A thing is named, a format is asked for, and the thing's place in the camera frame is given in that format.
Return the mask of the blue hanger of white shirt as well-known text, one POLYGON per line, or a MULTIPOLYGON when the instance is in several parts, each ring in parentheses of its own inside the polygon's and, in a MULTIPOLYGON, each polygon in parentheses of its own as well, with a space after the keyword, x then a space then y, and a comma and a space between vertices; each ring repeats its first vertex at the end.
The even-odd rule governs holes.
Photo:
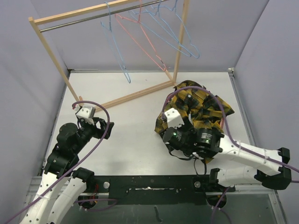
MULTIPOLYGON (((155 24, 155 25, 157 25, 157 28, 154 28, 154 26, 153 25, 150 25, 150 24, 147 24, 146 22, 141 22, 141 24, 147 29, 147 31, 149 31, 148 30, 148 28, 150 28, 150 29, 152 29, 152 30, 154 30, 155 32, 157 32, 159 35, 161 35, 162 37, 164 37, 164 38, 166 38, 166 40, 168 40, 170 43, 172 43, 172 44, 174 44, 175 45, 175 47, 177 47, 178 46, 178 44, 168 35, 168 34, 166 34, 159 26, 158 26, 158 24, 150 17, 150 15, 148 14, 148 13, 145 13, 145 10, 147 9, 147 10, 150 10, 151 11, 151 8, 150 7, 153 7, 153 6, 156 6, 157 5, 157 3, 154 3, 154 4, 152 4, 152 5, 147 5, 147 6, 142 6, 142 12, 141 12, 141 15, 144 15, 146 18, 148 18, 148 19, 150 19, 150 20, 152 20, 152 22, 155 24)), ((166 9, 163 9, 162 10, 162 12, 161 12, 161 16, 164 18, 164 16, 162 15, 162 13, 170 13, 171 15, 173 15, 174 16, 174 21, 176 21, 176 22, 178 22, 179 23, 179 31, 178 31, 178 33, 176 33, 175 32, 175 30, 173 30, 174 31, 174 33, 176 34, 176 35, 179 35, 180 34, 180 31, 182 30, 182 28, 181 28, 181 25, 180 25, 180 21, 176 18, 176 16, 174 15, 174 13, 172 13, 172 12, 169 12, 168 10, 166 10, 166 9)), ((133 18, 135 18, 135 16, 138 14, 138 12, 137 12, 137 10, 136 9, 134 9, 134 10, 130 10, 129 11, 129 15, 130 16, 132 16, 133 18)), ((183 35, 183 41, 184 41, 184 45, 186 46, 186 47, 188 47, 188 49, 190 49, 192 52, 195 52, 195 50, 192 48, 192 47, 189 47, 189 44, 188 44, 188 39, 187 39, 187 35, 186 34, 184 34, 183 35)))

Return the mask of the pink hanger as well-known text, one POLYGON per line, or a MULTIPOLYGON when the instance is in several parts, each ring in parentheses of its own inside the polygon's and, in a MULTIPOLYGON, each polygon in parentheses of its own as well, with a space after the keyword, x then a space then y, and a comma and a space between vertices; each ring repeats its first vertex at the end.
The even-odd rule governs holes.
POLYGON ((124 16, 116 14, 114 17, 119 23, 120 27, 129 35, 138 48, 164 73, 166 73, 167 66, 158 54, 156 47, 150 40, 144 26, 141 24, 142 0, 138 1, 138 14, 133 18, 132 16, 124 16))

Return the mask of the yellow plaid shirt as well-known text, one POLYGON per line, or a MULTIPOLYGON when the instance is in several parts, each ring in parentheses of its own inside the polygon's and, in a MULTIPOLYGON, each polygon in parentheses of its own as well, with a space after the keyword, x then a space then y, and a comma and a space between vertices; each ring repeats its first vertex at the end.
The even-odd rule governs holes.
POLYGON ((168 99, 164 111, 174 108, 182 118, 189 117, 196 135, 192 137, 183 134, 180 138, 173 137, 172 133, 176 129, 169 128, 162 115, 156 119, 155 132, 160 135, 170 152, 180 150, 186 161, 199 156, 203 162, 208 163, 221 151, 221 122, 225 116, 233 114, 234 110, 219 96, 213 98, 206 93, 206 88, 197 82, 185 80, 174 89, 176 94, 168 99))

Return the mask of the blue hanger of yellow shirt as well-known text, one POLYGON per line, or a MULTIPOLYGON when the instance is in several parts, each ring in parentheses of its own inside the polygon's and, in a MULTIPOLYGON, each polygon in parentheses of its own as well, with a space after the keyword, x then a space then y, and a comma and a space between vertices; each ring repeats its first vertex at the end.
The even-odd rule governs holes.
POLYGON ((105 2, 105 5, 107 6, 108 9, 108 26, 106 26, 102 21, 100 21, 102 30, 104 32, 105 38, 107 40, 108 46, 110 48, 110 50, 112 51, 113 56, 115 57, 123 75, 125 76, 127 82, 130 84, 131 83, 131 77, 130 74, 126 68, 125 62, 123 60, 121 51, 119 50, 115 35, 113 33, 113 29, 112 29, 112 14, 111 14, 111 10, 109 7, 109 4, 107 2, 105 2))

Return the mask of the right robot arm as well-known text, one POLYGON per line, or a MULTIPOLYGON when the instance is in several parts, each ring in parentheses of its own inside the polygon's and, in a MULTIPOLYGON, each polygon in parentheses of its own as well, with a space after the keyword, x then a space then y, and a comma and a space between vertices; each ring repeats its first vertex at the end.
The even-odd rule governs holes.
POLYGON ((204 161, 222 159, 243 165, 211 169, 208 185, 214 191, 237 184, 260 184, 269 189, 284 190, 292 181, 291 170, 282 165, 290 160, 287 148, 268 150, 232 142, 229 136, 215 129, 186 128, 180 116, 168 118, 167 126, 163 142, 170 150, 180 150, 187 157, 204 161))

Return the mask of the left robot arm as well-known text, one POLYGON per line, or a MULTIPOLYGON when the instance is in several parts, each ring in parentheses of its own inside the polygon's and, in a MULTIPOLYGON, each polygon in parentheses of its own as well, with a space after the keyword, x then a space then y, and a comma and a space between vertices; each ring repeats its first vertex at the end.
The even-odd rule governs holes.
POLYGON ((39 189, 21 220, 22 224, 58 224, 81 193, 98 190, 95 174, 86 168, 74 168, 79 152, 92 139, 108 139, 113 122, 83 118, 59 129, 57 143, 47 158, 39 189))

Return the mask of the light blue wire hanger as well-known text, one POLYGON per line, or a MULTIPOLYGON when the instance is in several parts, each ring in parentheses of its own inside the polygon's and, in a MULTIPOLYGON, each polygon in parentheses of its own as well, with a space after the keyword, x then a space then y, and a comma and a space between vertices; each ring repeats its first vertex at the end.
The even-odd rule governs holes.
POLYGON ((150 7, 150 10, 145 10, 145 13, 148 13, 150 15, 150 17, 158 24, 158 26, 166 33, 168 34, 177 44, 178 46, 175 47, 174 44, 170 43, 168 40, 166 40, 166 38, 162 37, 161 35, 159 35, 157 32, 155 32, 154 30, 148 28, 148 30, 150 32, 152 32, 156 37, 158 37, 159 39, 161 39, 162 41, 164 41, 167 45, 169 45, 170 47, 172 47, 173 49, 177 50, 179 53, 182 53, 183 55, 187 56, 187 57, 193 57, 195 59, 199 59, 200 58, 200 52, 199 49, 197 48, 196 45, 193 44, 192 42, 192 38, 191 35, 189 34, 187 27, 186 27, 186 17, 187 17, 187 13, 188 13, 188 3, 185 0, 183 3, 183 11, 182 14, 179 15, 177 12, 177 7, 178 7, 178 0, 175 1, 174 5, 172 7, 166 6, 166 5, 162 5, 162 0, 159 0, 156 6, 150 7), (174 15, 176 16, 176 18, 180 21, 180 25, 182 30, 180 31, 179 35, 176 35, 173 31, 173 29, 171 28, 170 24, 161 16, 161 12, 163 9, 168 10, 169 12, 174 13, 174 15), (192 52, 190 49, 188 49, 188 47, 186 47, 184 45, 184 41, 183 41, 183 35, 186 34, 187 35, 187 39, 188 39, 188 44, 189 47, 192 47, 195 52, 192 52))

